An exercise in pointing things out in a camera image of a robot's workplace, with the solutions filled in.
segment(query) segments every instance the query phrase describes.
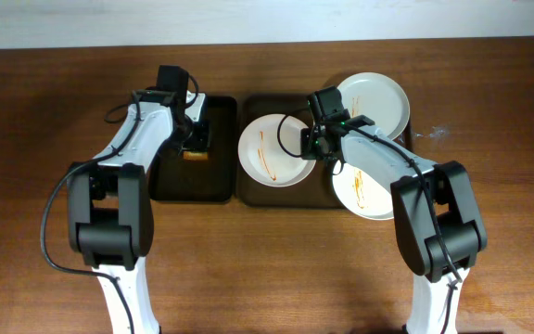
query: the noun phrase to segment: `food scrap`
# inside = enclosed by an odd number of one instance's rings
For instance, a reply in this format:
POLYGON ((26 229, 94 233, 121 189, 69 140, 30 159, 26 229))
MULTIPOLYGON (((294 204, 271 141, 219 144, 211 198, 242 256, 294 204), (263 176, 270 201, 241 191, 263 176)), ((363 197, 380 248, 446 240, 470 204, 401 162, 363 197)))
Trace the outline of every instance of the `food scrap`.
POLYGON ((261 162, 261 167, 267 172, 269 177, 271 177, 272 180, 277 180, 277 175, 273 173, 273 176, 271 175, 271 172, 269 171, 269 167, 267 167, 267 161, 265 160, 265 154, 263 149, 263 131, 259 131, 259 134, 261 135, 261 148, 257 149, 257 153, 259 153, 259 161, 261 162))
POLYGON ((358 207, 363 209, 365 207, 366 199, 363 197, 362 171, 358 169, 353 171, 353 189, 356 191, 356 202, 358 203, 358 207))
POLYGON ((360 112, 360 97, 351 98, 351 118, 354 118, 360 112))

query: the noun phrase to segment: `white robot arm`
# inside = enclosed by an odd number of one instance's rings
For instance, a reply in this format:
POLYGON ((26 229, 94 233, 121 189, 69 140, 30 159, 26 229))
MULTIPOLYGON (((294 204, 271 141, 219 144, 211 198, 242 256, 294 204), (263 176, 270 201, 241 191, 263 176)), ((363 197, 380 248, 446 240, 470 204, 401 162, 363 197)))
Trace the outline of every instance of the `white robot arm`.
POLYGON ((160 67, 157 86, 136 91, 136 103, 94 157, 97 163, 68 182, 70 245, 97 273, 115 334, 161 332, 146 282, 154 234, 146 172, 162 145, 179 153, 190 147, 207 150, 209 134, 200 125, 206 96, 186 91, 187 82, 186 71, 160 67), (119 207, 97 208, 95 200, 106 196, 116 196, 119 207))
POLYGON ((372 120, 351 119, 335 87, 308 100, 315 125, 302 130, 301 158, 341 160, 391 194, 397 244, 413 271, 413 309, 405 331, 456 333, 463 280, 487 245, 464 167, 420 158, 388 139, 372 120), (436 216, 432 200, 449 210, 436 216))

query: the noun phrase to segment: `white wall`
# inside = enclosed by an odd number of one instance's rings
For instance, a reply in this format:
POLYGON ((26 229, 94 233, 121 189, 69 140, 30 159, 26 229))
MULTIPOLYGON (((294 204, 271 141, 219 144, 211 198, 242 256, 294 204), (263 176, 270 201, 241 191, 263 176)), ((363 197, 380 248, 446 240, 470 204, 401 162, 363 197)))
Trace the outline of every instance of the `white wall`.
POLYGON ((0 0, 0 48, 534 35, 534 0, 0 0))

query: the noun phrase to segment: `wood grain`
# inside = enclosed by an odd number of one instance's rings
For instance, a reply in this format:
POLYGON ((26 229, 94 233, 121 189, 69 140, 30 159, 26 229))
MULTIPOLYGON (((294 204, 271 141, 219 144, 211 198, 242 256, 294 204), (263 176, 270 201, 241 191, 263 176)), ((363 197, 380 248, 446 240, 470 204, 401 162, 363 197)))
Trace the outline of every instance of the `wood grain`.
MULTIPOLYGON (((179 64, 202 90, 308 93, 350 74, 394 78, 410 98, 416 153, 470 173, 489 246, 464 286, 461 331, 534 332, 534 38, 0 51, 0 333, 109 333, 95 280, 48 268, 39 216, 70 162, 117 131, 104 112, 179 64)), ((391 222, 344 211, 154 203, 148 257, 167 333, 347 333, 400 328, 412 277, 391 222)), ((52 255, 67 241, 65 194, 52 255)))

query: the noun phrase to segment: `black tray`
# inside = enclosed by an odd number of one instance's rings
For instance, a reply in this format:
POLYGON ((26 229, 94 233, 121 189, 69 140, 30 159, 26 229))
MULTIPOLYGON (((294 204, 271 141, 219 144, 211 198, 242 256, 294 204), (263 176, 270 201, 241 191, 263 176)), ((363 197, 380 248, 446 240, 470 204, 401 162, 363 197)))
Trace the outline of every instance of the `black tray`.
POLYGON ((160 149, 149 173, 149 196, 153 200, 224 203, 232 197, 238 142, 236 101, 227 96, 208 96, 203 119, 210 122, 209 159, 166 158, 160 149))
MULTIPOLYGON (((245 101, 240 119, 240 133, 254 120, 268 114, 288 114, 307 107, 305 95, 255 95, 245 101)), ((301 111, 292 116, 312 124, 309 111, 301 111)), ((396 142, 411 148, 411 126, 398 136, 396 142)), ((332 185, 331 173, 334 163, 328 165, 317 161, 312 172, 293 186, 271 187, 253 180, 244 171, 240 162, 236 173, 236 196, 251 207, 288 207, 309 209, 342 209, 332 185)))

